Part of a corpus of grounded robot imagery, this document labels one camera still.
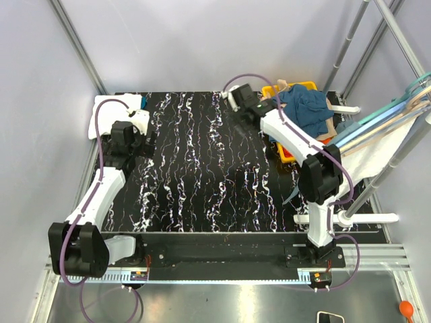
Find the white wall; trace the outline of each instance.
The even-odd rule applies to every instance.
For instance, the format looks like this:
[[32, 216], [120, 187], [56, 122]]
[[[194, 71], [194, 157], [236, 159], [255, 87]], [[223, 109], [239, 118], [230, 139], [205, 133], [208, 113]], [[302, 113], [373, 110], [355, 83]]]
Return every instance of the white wall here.
[[[431, 30], [430, 12], [429, 1], [406, 1], [397, 16], [405, 37], [426, 71], [431, 71], [431, 38], [428, 35]], [[392, 98], [399, 97], [415, 78], [392, 34], [388, 32], [347, 102], [361, 106], [364, 111], [362, 115], [367, 115]], [[383, 211], [396, 212], [401, 218], [399, 223], [389, 226], [391, 237], [395, 243], [405, 246], [429, 318], [430, 158], [431, 135], [428, 135], [378, 190]]]
[[25, 322], [70, 214], [96, 91], [45, 0], [0, 2], [1, 321]]
[[[109, 92], [220, 90], [241, 73], [321, 88], [361, 2], [63, 0]], [[364, 21], [333, 89], [380, 21], [372, 5]]]

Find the white cloth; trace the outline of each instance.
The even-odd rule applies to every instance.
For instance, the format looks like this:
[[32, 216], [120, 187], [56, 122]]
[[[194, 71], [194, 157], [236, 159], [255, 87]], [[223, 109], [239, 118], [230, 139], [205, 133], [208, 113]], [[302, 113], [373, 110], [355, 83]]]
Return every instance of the white cloth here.
[[123, 101], [129, 106], [129, 110], [119, 102], [107, 102], [101, 107], [98, 115], [98, 125], [100, 135], [109, 135], [112, 125], [115, 121], [131, 121], [129, 117], [132, 111], [141, 109], [142, 96], [140, 94], [123, 94], [120, 96], [96, 96], [94, 98], [93, 115], [90, 119], [88, 127], [88, 138], [96, 138], [96, 126], [94, 124], [94, 117], [97, 106], [101, 101], [106, 99], [118, 99]]
[[[352, 177], [353, 184], [357, 185], [364, 178], [374, 177], [388, 164], [393, 154], [402, 144], [415, 119], [399, 127], [392, 133], [384, 136], [359, 151], [341, 158], [341, 164]], [[339, 188], [337, 198], [349, 191], [349, 183], [345, 176]]]

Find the phone screen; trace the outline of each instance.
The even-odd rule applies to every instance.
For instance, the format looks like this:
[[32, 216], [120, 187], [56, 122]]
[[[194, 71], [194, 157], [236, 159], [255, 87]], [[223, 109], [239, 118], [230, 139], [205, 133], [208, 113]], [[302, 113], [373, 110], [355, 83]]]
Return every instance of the phone screen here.
[[339, 315], [319, 312], [317, 323], [344, 323], [344, 319]]

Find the marble pattern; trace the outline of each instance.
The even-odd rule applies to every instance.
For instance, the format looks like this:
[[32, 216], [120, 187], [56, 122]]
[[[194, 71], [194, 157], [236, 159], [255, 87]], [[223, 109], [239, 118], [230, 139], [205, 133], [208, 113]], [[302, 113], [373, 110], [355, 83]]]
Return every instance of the marble pattern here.
[[[298, 180], [275, 144], [236, 122], [219, 92], [148, 93], [146, 109], [158, 134], [153, 159], [139, 158], [106, 216], [104, 231], [302, 231]], [[108, 149], [108, 139], [104, 140]], [[358, 185], [355, 195], [363, 189]], [[371, 212], [364, 205], [363, 213]], [[375, 225], [362, 225], [375, 230]]]

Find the metal floor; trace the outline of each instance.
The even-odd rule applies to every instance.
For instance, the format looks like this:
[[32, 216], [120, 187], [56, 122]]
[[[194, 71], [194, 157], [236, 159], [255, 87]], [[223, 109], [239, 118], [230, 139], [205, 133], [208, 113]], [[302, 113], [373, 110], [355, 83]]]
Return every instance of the metal floor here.
[[[347, 273], [334, 274], [338, 285]], [[84, 303], [98, 299], [113, 284], [87, 284]], [[139, 289], [144, 311], [133, 322], [276, 323], [316, 322], [318, 311], [342, 315], [346, 323], [405, 323], [399, 314], [401, 301], [393, 274], [359, 272], [350, 285], [330, 293], [292, 291], [269, 285], [145, 285]], [[79, 288], [60, 283], [49, 322], [85, 322], [79, 310]], [[88, 308], [95, 322], [124, 322], [132, 313], [134, 297], [115, 291]]]

